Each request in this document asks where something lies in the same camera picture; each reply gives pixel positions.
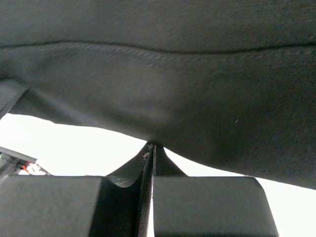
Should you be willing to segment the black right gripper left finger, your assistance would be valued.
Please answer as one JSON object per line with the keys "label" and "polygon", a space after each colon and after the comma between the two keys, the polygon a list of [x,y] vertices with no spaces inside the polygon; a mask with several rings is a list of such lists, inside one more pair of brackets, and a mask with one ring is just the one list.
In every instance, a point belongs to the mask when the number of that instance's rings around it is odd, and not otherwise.
{"label": "black right gripper left finger", "polygon": [[145,237],[153,154],[148,143],[107,176],[4,176],[1,236]]}

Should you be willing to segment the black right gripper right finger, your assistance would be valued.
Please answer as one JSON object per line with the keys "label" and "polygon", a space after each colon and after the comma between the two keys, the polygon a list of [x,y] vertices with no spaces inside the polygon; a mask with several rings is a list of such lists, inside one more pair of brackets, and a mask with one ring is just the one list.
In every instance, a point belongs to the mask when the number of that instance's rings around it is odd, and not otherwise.
{"label": "black right gripper right finger", "polygon": [[190,177],[155,146],[153,215],[157,237],[276,237],[263,187],[253,177]]}

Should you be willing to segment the black skirt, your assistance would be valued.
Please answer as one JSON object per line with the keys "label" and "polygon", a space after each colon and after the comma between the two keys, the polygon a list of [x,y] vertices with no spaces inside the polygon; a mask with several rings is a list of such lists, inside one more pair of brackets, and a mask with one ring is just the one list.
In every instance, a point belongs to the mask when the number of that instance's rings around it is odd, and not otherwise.
{"label": "black skirt", "polygon": [[14,114],[316,187],[313,0],[3,0]]}

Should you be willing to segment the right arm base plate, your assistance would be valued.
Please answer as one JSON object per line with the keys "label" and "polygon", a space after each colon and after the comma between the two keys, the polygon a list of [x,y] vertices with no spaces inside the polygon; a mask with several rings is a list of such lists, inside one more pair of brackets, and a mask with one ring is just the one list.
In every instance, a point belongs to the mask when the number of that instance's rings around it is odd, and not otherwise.
{"label": "right arm base plate", "polygon": [[0,183],[2,184],[10,175],[19,175],[24,171],[27,175],[48,175],[52,173],[44,169],[36,158],[25,154],[0,148]]}

